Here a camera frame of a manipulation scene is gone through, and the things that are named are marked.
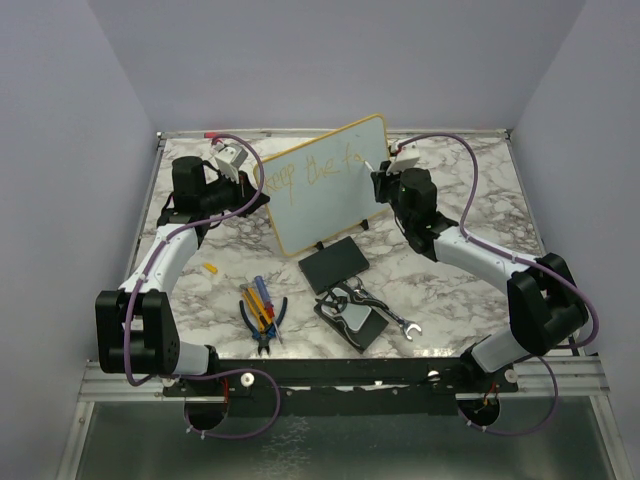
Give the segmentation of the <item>yellow framed whiteboard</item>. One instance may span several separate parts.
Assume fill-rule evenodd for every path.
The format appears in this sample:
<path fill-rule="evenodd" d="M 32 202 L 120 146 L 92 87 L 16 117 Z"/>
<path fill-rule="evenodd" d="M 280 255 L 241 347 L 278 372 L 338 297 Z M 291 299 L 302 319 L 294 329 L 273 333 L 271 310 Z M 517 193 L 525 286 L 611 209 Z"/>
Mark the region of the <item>yellow framed whiteboard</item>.
<path fill-rule="evenodd" d="M 264 160 L 263 192 L 282 253 L 297 255 L 383 213 L 363 160 L 378 167 L 388 159 L 386 122 L 375 114 Z"/>

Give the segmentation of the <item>yellow marker cap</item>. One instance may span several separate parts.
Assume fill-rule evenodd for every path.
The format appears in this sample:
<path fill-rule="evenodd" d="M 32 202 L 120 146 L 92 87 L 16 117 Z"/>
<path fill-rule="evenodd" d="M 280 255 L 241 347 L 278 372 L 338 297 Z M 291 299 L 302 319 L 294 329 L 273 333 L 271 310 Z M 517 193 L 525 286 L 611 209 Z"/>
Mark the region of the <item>yellow marker cap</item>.
<path fill-rule="evenodd" d="M 218 269 L 210 263 L 204 263 L 203 267 L 212 274 L 216 274 L 218 272 Z"/>

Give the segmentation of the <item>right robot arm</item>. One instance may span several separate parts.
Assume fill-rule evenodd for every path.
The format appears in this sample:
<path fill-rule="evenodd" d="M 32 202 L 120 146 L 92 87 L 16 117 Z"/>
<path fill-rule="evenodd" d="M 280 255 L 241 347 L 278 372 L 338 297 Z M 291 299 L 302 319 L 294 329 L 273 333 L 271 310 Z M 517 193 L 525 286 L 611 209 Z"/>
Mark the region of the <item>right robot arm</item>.
<path fill-rule="evenodd" d="M 437 210 L 437 187 L 428 170 L 394 171 L 386 161 L 371 173 L 374 198 L 388 204 L 411 249 L 464 270 L 507 298 L 509 324 L 469 347 L 459 367 L 461 383 L 481 391 L 496 371 L 528 356 L 543 356 L 588 319 L 564 259 L 519 254 L 464 233 Z"/>

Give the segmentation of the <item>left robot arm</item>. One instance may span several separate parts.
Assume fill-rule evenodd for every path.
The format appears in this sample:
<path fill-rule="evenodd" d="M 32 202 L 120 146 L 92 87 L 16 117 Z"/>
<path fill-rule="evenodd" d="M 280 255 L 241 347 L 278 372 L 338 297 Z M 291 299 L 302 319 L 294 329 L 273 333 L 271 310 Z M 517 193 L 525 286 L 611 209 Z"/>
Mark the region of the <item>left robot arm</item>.
<path fill-rule="evenodd" d="M 99 363 L 106 373 L 186 376 L 206 395 L 220 385 L 215 349 L 180 339 L 170 305 L 174 287 L 207 232 L 268 203 L 242 170 L 248 154 L 226 146 L 208 162 L 172 163 L 173 191 L 157 221 L 154 242 L 133 274 L 95 301 Z"/>

